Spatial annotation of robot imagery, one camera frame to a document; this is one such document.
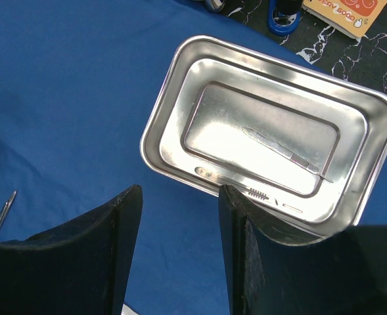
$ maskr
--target blue cloth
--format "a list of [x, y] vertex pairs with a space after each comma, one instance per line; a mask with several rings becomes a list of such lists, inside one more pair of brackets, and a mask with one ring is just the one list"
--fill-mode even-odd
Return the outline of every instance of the blue cloth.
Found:
[[[308, 66], [189, 0], [0, 1], [0, 209], [18, 190], [0, 241], [140, 184], [126, 301], [141, 314], [228, 314], [217, 198], [151, 171], [139, 153], [177, 46], [201, 33]], [[387, 160], [362, 223], [387, 224]]]

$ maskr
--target cartoon face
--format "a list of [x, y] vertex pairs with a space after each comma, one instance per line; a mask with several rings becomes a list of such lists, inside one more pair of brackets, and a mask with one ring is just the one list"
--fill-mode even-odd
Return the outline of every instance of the cartoon face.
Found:
[[340, 0], [340, 2], [362, 16], [369, 16], [377, 6], [377, 0]]

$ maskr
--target black marble surface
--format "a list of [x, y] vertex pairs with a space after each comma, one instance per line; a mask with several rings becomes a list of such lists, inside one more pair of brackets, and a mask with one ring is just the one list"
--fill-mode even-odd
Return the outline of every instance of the black marble surface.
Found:
[[303, 11], [297, 30], [287, 37], [267, 29], [269, 0], [227, 0], [222, 14], [272, 38], [335, 77], [387, 94], [387, 5], [357, 41]]

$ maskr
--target yellow notebook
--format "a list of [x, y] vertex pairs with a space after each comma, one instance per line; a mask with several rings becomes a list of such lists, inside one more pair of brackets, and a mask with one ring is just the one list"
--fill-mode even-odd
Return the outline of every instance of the yellow notebook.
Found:
[[347, 36], [365, 35], [387, 0], [304, 0], [303, 8]]

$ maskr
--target metal tray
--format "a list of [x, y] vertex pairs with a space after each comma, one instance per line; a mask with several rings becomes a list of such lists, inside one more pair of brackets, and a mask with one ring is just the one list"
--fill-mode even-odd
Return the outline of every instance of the metal tray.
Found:
[[153, 170], [232, 184], [327, 236], [357, 224], [387, 154], [387, 96], [212, 37], [177, 49], [141, 139]]

